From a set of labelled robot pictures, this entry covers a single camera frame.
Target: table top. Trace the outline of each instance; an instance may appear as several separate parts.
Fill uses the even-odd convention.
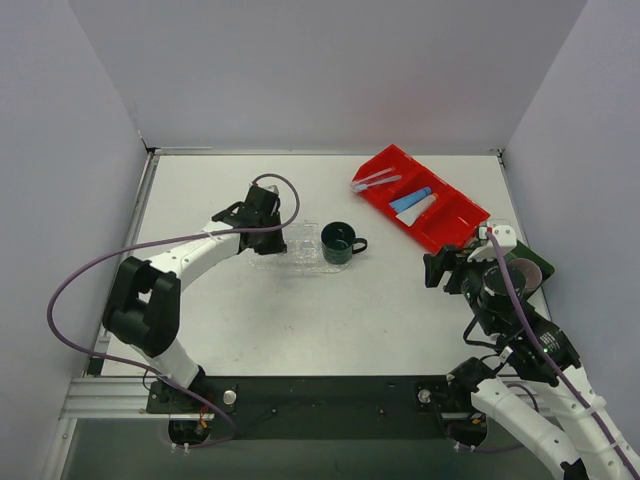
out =
[[[243,200],[264,172],[284,175],[300,193],[296,223],[351,224],[369,248],[339,273],[254,268],[247,255],[225,260],[182,295],[178,338],[208,375],[437,375],[471,356],[472,318],[460,296],[424,286],[425,250],[351,193],[348,183],[370,157],[359,155],[162,156],[142,218],[140,242],[195,233],[211,215]],[[420,163],[522,235],[494,156],[417,156]],[[282,218],[294,200],[279,185]],[[147,249],[140,258],[159,253]],[[548,317],[541,294],[531,302]],[[481,337],[478,328],[474,337]],[[111,338],[108,353],[140,360]],[[142,370],[105,362],[103,375]]]

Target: mug handle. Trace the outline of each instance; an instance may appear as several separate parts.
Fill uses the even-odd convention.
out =
[[[361,243],[362,247],[360,248],[355,248],[355,245],[357,243]],[[369,245],[369,242],[367,242],[366,238],[356,238],[356,240],[353,242],[353,254],[355,255],[356,253],[360,253],[360,252],[364,252],[367,249],[367,246]]]

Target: red container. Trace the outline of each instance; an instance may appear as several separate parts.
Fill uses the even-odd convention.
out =
[[[488,212],[395,145],[390,145],[362,165],[353,180],[368,177],[389,167],[393,167],[393,172],[389,175],[402,175],[402,179],[367,188],[358,195],[389,217],[429,252],[438,253],[444,245],[464,247],[476,228],[489,218]],[[433,193],[438,194],[438,199],[409,227],[396,218],[396,211],[389,203],[424,187],[430,187]]]

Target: blue tube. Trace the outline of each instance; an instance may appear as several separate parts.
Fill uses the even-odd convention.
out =
[[[418,203],[423,198],[427,198],[427,196],[429,195],[431,195],[431,189],[429,187],[424,187],[416,192],[410,193],[405,197],[394,200],[389,205],[396,211],[396,213],[401,213],[404,212],[407,208],[412,207],[413,205]]]

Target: dark green mug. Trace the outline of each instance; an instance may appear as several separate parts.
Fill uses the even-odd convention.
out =
[[[356,253],[364,252],[368,245],[364,238],[356,237],[356,232],[351,225],[344,222],[332,222],[324,227],[320,239],[322,255],[333,265],[347,263]],[[362,244],[362,247],[355,248],[358,243]]]

